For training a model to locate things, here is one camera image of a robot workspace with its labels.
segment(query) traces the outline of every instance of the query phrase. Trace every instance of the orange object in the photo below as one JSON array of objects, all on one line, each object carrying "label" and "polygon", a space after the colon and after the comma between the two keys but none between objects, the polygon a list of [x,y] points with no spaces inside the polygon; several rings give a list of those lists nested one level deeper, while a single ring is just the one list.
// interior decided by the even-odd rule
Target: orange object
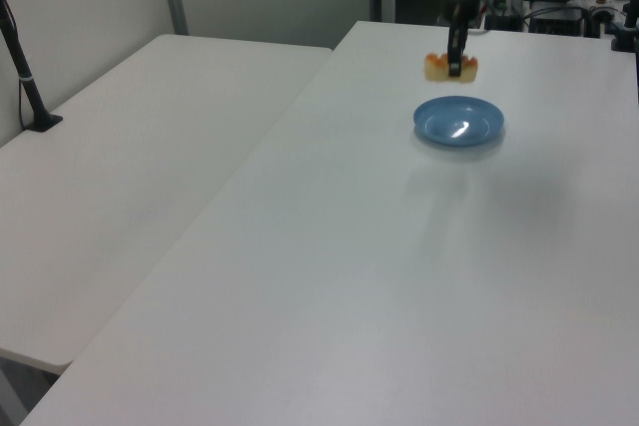
[{"label": "orange object", "polygon": [[423,70],[427,80],[434,82],[456,81],[456,82],[472,82],[477,76],[479,62],[474,57],[468,58],[463,56],[461,59],[461,75],[459,77],[450,77],[448,75],[448,55],[428,54],[423,60]]}]

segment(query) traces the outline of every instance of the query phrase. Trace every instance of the table surface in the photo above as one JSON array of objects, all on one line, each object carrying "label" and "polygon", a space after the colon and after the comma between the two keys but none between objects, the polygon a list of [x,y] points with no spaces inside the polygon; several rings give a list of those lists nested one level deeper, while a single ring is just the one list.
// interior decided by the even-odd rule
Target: table surface
[{"label": "table surface", "polygon": [[[358,23],[24,423],[635,425],[634,57]],[[456,150],[412,113],[490,101]]]},{"label": "table surface", "polygon": [[61,372],[328,49],[163,36],[0,150],[0,355]]}]

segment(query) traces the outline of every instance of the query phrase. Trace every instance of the black cable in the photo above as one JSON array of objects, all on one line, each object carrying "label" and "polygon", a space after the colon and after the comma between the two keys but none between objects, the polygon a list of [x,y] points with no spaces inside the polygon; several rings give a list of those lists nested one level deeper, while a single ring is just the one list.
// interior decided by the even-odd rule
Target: black cable
[{"label": "black cable", "polygon": [[[16,23],[16,18],[13,16],[13,12],[11,11],[11,6],[7,0],[2,0],[2,3],[7,8],[7,12],[9,12],[9,17],[11,17],[11,23],[13,24],[13,30],[16,33],[16,38],[18,38],[18,24]],[[24,132],[24,120],[22,119],[22,81],[18,78],[18,120],[20,121],[20,128]]]}]

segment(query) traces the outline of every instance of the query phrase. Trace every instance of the blue plate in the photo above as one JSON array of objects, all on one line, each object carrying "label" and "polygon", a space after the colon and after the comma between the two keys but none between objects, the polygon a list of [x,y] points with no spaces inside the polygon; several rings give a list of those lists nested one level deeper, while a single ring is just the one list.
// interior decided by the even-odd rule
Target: blue plate
[{"label": "blue plate", "polygon": [[469,147],[490,142],[501,132],[503,114],[473,97],[440,97],[421,104],[412,116],[421,136],[444,145]]}]

